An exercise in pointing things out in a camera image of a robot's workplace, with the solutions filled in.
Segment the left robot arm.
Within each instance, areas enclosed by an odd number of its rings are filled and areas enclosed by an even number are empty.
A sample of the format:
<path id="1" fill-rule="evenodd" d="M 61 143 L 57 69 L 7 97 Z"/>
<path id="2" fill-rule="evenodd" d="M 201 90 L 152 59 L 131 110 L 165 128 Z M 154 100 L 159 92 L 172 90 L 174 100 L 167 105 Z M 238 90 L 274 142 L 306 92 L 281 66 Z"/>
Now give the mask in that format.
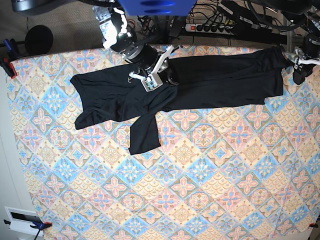
<path id="1" fill-rule="evenodd" d="M 257 13 L 253 4 L 265 10 L 278 10 L 288 20 L 288 25 L 273 24 L 266 13 Z M 296 46 L 290 60 L 293 65 L 293 81 L 301 85 L 320 64 L 320 2 L 318 0 L 248 0 L 247 6 L 257 20 L 280 32 L 302 28 L 307 32 L 301 46 Z"/>

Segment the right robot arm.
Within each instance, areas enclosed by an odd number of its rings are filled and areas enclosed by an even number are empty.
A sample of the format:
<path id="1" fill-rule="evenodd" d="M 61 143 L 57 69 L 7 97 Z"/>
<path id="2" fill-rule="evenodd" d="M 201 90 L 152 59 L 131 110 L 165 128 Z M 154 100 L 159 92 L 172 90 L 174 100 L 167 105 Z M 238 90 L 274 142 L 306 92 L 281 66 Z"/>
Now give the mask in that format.
<path id="1" fill-rule="evenodd" d="M 129 25 L 122 6 L 115 0 L 86 0 L 92 6 L 99 29 L 103 36 L 103 47 L 119 54 L 127 63 L 137 66 L 137 71 L 128 74 L 128 81 L 139 80 L 146 92 L 167 83 L 177 86 L 169 65 L 169 56 L 176 50 L 173 45 L 165 51 L 157 51 L 150 44 L 164 39 L 164 30 L 159 27 L 157 17 L 153 17 L 154 33 L 142 40 Z"/>

